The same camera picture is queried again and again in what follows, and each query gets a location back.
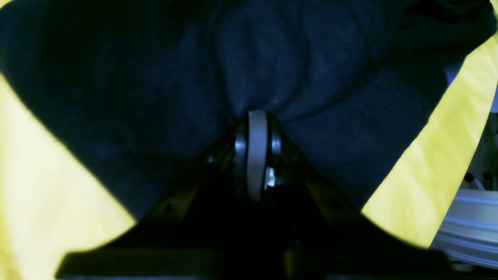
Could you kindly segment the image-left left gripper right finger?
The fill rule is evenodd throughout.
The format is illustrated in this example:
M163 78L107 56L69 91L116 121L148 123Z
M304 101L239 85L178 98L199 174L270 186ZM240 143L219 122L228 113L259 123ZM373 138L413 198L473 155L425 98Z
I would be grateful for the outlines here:
M287 280L451 280L439 250L413 246L380 229L285 137L272 115L257 111L258 199L278 214Z

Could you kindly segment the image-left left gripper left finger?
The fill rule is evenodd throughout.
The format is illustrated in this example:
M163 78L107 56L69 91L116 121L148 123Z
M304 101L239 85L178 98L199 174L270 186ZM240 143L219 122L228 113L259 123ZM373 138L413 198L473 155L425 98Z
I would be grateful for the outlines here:
M281 235L267 202L281 150L275 117L249 113L137 225L103 246L67 254L56 278L281 280Z

